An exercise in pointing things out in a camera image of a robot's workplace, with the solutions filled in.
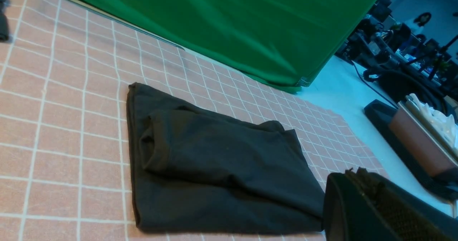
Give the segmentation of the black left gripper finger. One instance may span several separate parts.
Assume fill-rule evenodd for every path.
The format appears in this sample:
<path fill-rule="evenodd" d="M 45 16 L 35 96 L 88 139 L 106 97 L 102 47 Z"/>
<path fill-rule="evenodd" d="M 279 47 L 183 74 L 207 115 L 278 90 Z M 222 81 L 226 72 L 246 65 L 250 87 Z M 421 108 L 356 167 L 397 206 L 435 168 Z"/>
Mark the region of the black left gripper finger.
<path fill-rule="evenodd" d="M 327 176 L 327 241 L 456 241 L 457 220 L 364 168 Z"/>

